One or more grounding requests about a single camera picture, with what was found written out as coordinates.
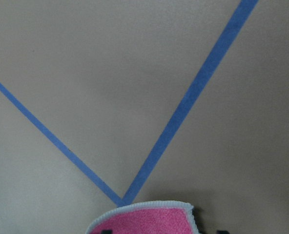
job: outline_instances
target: concrete floor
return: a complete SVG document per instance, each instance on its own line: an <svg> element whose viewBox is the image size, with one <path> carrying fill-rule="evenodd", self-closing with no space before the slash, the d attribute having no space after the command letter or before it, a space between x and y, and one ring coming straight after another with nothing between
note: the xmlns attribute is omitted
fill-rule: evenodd
<svg viewBox="0 0 289 234"><path fill-rule="evenodd" d="M239 0L0 0L0 82L123 196ZM260 0L135 202L208 234L289 233L289 1ZM0 234L115 204L0 92Z"/></svg>

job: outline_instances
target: floor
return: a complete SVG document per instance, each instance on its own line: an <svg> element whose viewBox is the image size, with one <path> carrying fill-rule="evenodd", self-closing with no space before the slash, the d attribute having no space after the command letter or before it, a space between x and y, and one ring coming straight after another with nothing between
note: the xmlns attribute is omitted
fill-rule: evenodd
<svg viewBox="0 0 289 234"><path fill-rule="evenodd" d="M239 3L0 0L0 84L106 184L0 92L0 234L83 234L116 208ZM130 202L289 233L289 1L257 2L152 169Z"/></svg>

